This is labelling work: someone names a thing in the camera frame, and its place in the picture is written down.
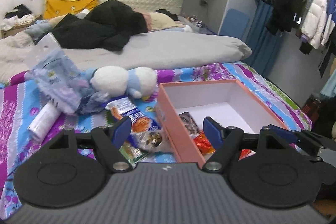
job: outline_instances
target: pink box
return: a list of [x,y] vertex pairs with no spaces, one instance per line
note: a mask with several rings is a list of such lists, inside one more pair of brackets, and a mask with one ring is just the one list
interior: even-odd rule
[[207,116],[223,127],[239,127],[245,133],[258,134],[263,126],[269,124],[288,129],[238,80],[160,84],[156,111],[177,162],[197,162],[200,168],[206,160],[179,117],[183,112],[190,112],[200,129]]

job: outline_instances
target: blue curtain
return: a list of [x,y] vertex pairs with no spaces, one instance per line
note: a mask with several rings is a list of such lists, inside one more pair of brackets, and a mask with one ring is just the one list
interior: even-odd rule
[[282,43],[281,32],[272,35],[265,25],[272,15],[273,7],[259,1],[246,44],[251,48],[252,55],[244,62],[254,68],[257,73],[267,77],[271,72]]

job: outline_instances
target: plush toy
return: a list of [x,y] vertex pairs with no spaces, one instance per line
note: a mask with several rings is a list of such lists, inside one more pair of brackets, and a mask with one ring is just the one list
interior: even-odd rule
[[108,66],[87,70],[85,75],[97,91],[108,92],[111,97],[126,93],[134,99],[140,99],[150,96],[156,87],[156,73],[145,67],[127,71],[121,67]]

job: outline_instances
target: metal screw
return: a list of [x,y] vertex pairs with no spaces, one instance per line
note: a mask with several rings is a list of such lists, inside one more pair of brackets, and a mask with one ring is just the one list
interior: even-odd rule
[[117,161],[113,164],[113,169],[117,171],[125,171],[128,168],[129,168],[128,163],[124,161]]
[[222,165],[216,161],[210,161],[205,164],[205,168],[209,171],[218,171],[222,168]]

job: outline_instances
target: gray ribbed surface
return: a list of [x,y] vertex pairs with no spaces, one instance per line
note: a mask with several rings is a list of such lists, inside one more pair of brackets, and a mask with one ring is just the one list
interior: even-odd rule
[[112,176],[104,191],[86,203],[62,210],[25,205],[6,222],[322,224],[327,220],[310,206],[274,211],[249,204],[237,197],[220,175],[206,174],[196,164],[139,163],[130,173]]

